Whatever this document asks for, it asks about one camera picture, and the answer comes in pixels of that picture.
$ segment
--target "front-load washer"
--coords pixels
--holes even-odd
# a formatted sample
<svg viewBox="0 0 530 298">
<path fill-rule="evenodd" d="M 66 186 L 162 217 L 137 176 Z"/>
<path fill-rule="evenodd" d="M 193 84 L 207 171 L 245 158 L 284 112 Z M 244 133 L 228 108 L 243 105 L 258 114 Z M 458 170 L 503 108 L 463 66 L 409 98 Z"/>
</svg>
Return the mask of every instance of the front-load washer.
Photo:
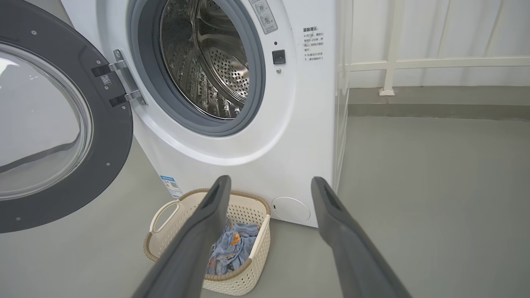
<svg viewBox="0 0 530 298">
<path fill-rule="evenodd" d="M 351 1 L 62 3 L 77 32 L 24 1 L 1 4 L 3 232 L 94 199 L 133 128 L 172 197 L 227 174 L 272 218 L 316 226 L 311 178 L 336 189 L 340 177 Z"/>
</svg>

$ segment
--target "washing machine door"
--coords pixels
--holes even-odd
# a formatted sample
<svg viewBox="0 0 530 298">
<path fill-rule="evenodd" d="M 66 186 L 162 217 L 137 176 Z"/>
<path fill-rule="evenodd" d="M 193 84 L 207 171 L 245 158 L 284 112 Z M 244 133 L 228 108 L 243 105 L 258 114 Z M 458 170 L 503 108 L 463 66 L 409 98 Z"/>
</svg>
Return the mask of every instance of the washing machine door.
<svg viewBox="0 0 530 298">
<path fill-rule="evenodd" d="M 44 10 L 0 2 L 0 233 L 64 217 L 118 175 L 134 94 L 116 68 Z"/>
</svg>

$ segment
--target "door glass window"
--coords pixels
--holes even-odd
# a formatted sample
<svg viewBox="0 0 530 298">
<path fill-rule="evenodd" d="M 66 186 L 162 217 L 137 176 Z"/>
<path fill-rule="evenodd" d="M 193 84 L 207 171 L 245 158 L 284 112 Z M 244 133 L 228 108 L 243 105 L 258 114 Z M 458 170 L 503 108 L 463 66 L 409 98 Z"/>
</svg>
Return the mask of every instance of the door glass window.
<svg viewBox="0 0 530 298">
<path fill-rule="evenodd" d="M 0 43 L 0 200 L 46 189 L 72 173 L 92 139 L 80 91 L 37 56 Z"/>
<path fill-rule="evenodd" d="M 170 0 L 160 22 L 165 68 L 200 112 L 235 118 L 249 93 L 249 66 L 236 28 L 212 0 Z"/>
</svg>

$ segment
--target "gray floor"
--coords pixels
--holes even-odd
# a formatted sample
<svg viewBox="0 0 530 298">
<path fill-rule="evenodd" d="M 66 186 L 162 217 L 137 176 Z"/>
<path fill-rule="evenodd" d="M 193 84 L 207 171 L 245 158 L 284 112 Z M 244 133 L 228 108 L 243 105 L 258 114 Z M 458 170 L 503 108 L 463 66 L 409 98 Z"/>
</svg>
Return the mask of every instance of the gray floor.
<svg viewBox="0 0 530 298">
<path fill-rule="evenodd" d="M 528 122 L 350 117 L 339 197 L 414 297 L 529 296 L 529 152 Z M 135 141 L 96 200 L 0 235 L 0 297 L 130 297 L 152 265 L 151 217 L 169 200 Z M 248 297 L 341 297 L 316 229 L 270 228 Z"/>
</svg>

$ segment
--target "white plastic basket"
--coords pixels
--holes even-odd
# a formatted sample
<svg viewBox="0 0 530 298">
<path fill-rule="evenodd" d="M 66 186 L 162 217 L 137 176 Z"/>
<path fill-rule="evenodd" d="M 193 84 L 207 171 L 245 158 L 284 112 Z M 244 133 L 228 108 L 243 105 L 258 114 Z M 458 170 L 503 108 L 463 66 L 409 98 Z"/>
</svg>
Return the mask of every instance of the white plastic basket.
<svg viewBox="0 0 530 298">
<path fill-rule="evenodd" d="M 144 253 L 150 260 L 154 262 L 158 260 L 208 191 L 209 189 L 196 189 L 188 192 L 179 200 L 165 204 L 156 212 L 144 241 Z M 155 230 L 155 224 L 160 215 L 175 204 L 177 206 L 171 216 Z M 224 275 L 206 274 L 202 287 L 223 294 L 240 296 L 250 292 L 256 286 L 265 265 L 270 246 L 270 208 L 267 202 L 258 196 L 232 191 L 226 215 L 232 224 L 236 222 L 257 223 L 261 226 L 260 231 L 249 258 L 240 268 Z"/>
</svg>

